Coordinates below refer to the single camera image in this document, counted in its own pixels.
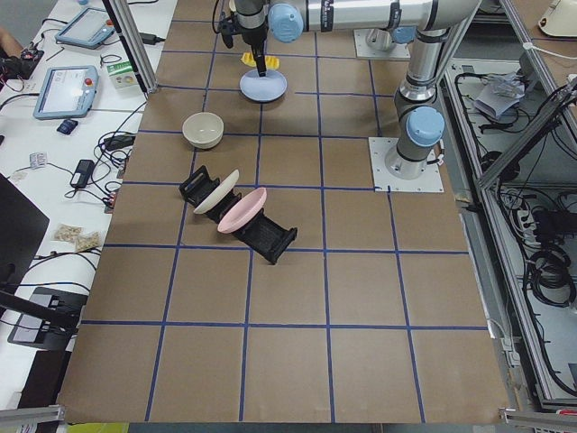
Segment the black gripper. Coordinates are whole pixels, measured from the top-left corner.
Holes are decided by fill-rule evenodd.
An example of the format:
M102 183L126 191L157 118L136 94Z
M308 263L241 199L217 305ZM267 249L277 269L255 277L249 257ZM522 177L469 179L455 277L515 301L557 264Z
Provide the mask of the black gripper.
M262 38L257 38L251 41L250 45L258 76L260 78L265 77L267 74L266 59L264 57L265 40Z

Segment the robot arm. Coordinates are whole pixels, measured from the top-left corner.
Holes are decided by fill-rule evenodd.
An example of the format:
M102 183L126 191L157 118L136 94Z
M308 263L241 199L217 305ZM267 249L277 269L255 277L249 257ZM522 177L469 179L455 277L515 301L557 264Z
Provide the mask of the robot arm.
M296 41L304 32L377 29L394 34L413 28L415 37L406 75L395 95L397 107L414 108L436 96L436 84L462 40L478 1L235 1L215 31L231 49L242 37L255 61L259 82L267 75L267 36L282 43Z

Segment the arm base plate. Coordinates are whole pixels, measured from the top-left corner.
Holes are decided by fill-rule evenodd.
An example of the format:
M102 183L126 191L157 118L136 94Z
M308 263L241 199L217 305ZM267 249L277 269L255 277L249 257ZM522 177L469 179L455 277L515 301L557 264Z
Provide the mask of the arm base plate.
M398 138L370 137L371 171L374 189L382 192L443 193L441 161L431 150L424 161L411 162L400 157Z
M354 30L356 57L365 60L409 60L408 45L415 39L416 30L410 26L391 32L377 28Z

